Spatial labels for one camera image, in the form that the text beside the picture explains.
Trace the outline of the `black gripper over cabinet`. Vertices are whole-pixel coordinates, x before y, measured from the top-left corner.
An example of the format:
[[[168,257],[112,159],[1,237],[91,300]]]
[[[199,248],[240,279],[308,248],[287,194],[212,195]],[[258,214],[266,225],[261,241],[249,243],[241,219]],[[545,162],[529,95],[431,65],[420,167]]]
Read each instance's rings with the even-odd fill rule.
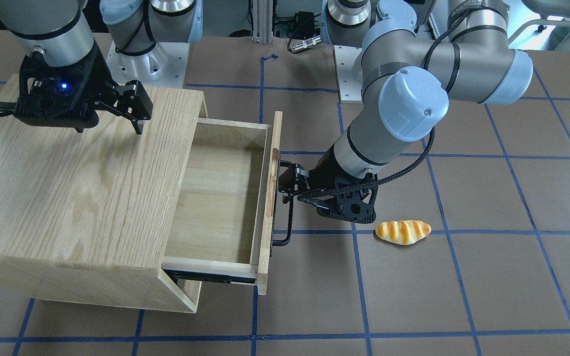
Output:
[[[44,55],[25,56],[19,72],[19,97],[13,115],[38,127],[74,128],[81,133],[99,123],[96,110],[128,119],[136,134],[151,120],[153,104],[144,85],[115,83],[99,49],[65,67],[50,67]]]

